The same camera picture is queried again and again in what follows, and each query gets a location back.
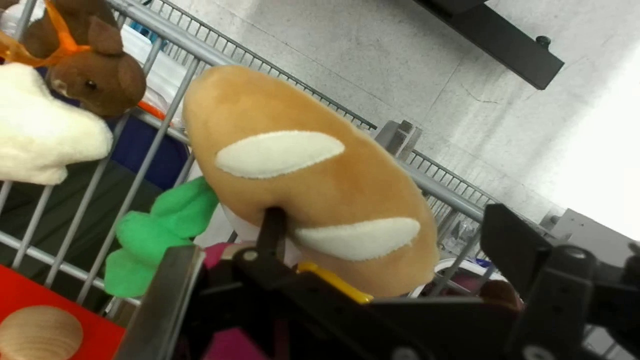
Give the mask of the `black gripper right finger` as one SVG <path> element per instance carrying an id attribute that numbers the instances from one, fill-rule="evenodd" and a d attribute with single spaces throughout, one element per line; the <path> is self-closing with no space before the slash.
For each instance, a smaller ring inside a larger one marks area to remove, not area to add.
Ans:
<path id="1" fill-rule="evenodd" d="M 595 258 L 591 253 L 558 245 L 505 204 L 488 204 L 479 226 L 479 248 L 502 274 L 486 280 L 479 297 L 512 310 L 526 304 L 585 302 Z"/>

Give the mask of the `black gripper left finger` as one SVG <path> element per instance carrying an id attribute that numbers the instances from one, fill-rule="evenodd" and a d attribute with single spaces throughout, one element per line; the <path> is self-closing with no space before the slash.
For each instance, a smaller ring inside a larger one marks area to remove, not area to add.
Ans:
<path id="1" fill-rule="evenodd" d="M 262 219 L 258 238 L 237 250 L 231 258 L 234 274 L 237 279 L 253 280 L 282 280 L 290 266 L 286 256 L 288 219 L 282 208 L 267 208 Z"/>

